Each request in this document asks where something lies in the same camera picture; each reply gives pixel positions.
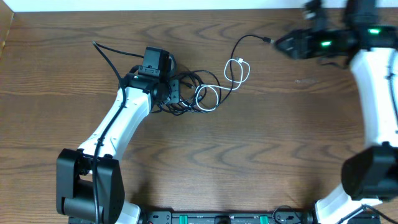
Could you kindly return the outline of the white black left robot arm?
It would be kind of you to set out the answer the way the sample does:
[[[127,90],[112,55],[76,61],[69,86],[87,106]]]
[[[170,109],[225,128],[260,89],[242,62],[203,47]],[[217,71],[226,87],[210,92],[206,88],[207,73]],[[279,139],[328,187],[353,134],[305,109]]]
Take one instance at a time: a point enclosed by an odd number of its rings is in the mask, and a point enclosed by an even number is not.
[[[57,157],[56,208],[69,223],[142,223],[141,208],[125,196],[120,163],[135,130],[153,106],[179,101],[174,56],[147,47],[143,62],[118,77],[117,97],[94,133]]]

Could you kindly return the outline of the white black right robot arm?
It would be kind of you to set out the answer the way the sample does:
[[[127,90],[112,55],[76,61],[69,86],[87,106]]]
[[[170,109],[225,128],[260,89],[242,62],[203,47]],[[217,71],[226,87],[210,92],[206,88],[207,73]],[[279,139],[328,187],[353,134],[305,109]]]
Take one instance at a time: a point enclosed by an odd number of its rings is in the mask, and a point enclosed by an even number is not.
[[[305,3],[313,24],[275,42],[293,59],[345,56],[364,121],[364,149],[347,159],[340,184],[305,212],[302,223],[369,223],[366,210],[397,197],[397,28],[379,22],[376,2],[348,1],[342,29],[329,29],[321,1]]]

